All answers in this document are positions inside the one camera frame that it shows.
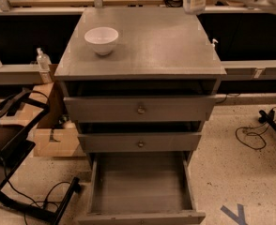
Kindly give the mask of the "grey top drawer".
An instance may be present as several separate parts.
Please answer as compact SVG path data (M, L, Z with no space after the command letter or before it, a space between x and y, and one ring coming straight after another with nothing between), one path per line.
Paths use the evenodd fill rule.
M72 121L184 122L208 120L215 97L65 97L64 102Z

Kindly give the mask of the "black metal cart frame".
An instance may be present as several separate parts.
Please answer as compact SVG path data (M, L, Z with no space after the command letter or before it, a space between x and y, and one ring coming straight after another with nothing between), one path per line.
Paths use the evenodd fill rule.
M30 216L40 219L50 225L59 225L73 193L79 193L81 186L80 179L74 177L69 183L69 188L61 202L53 204L56 210L49 211L47 205L49 194L41 202L36 202L31 199L31 203L18 202L10 199L1 191L6 183L9 183L9 178L16 172L25 158L35 147L35 143L27 139L31 129L49 112L50 100L46 95L39 91L24 88L21 93L11 95L0 102L0 119L7 113L18 109L22 104L28 104L40 108L40 112L26 125L5 124L0 123L0 203L5 207L23 213L23 217Z

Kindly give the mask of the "small white spray bottle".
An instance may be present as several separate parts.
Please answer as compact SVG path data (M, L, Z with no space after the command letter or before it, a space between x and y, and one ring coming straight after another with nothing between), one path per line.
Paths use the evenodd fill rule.
M217 39L215 39L215 38L212 39L211 46L212 46L212 51L213 51L213 54L212 54L213 60L216 60L218 58L218 55L216 53L216 46L218 43L219 42Z

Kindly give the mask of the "cardboard box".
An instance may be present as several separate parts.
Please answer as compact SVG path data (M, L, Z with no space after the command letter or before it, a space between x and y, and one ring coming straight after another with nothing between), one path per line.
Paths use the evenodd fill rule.
M47 73L51 80L39 84L35 90L42 92L50 100L50 111L32 130L30 139L36 144L35 157L80 158L84 157L83 149L77 139L78 132L69 120L63 101L63 92L54 78L57 64L50 65Z

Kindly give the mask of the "clear plastic water bottle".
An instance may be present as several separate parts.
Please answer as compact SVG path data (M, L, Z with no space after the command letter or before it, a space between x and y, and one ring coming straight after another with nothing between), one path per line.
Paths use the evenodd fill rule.
M206 0L183 0L183 7L187 14L200 14L205 10Z

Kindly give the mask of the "grey wooden drawer cabinet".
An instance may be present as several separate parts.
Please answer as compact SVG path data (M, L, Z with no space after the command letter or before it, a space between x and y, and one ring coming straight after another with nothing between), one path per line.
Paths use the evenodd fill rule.
M114 50L107 55L96 54L84 40L84 34L97 27L111 27L119 33ZM64 98L215 97L225 70L212 54L198 18L180 8L88 8L70 38L55 77ZM79 136L201 134L206 121L72 122Z

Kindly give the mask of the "grey middle drawer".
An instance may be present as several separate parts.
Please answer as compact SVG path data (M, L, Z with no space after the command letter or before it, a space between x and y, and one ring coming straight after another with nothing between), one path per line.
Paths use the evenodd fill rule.
M85 152L156 152L195 150L201 134L198 132L167 133L102 133L80 134L80 144Z

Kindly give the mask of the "white ceramic bowl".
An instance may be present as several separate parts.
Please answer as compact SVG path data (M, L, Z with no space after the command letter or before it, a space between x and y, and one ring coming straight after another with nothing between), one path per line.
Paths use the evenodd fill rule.
M98 55L111 53L118 41L119 33L111 27L97 27L90 29L84 34L84 40Z

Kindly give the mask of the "clear pump dispenser bottle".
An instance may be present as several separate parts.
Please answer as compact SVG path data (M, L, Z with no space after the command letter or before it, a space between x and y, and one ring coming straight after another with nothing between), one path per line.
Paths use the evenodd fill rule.
M41 69L49 70L49 65L52 63L50 57L43 52L41 48L37 48L37 62Z

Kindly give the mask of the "black stand base right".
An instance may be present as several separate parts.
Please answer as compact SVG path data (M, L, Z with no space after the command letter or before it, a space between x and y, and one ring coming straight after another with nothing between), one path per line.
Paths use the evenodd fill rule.
M267 122L276 132L276 122L274 121L275 111L271 110L269 113L266 113L263 110L260 110L259 114L261 115L263 121Z

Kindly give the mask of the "grey open bottom drawer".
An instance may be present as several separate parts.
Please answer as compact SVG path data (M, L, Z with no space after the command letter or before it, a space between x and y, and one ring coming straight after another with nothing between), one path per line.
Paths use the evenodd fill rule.
M80 225L201 225L187 152L100 153Z

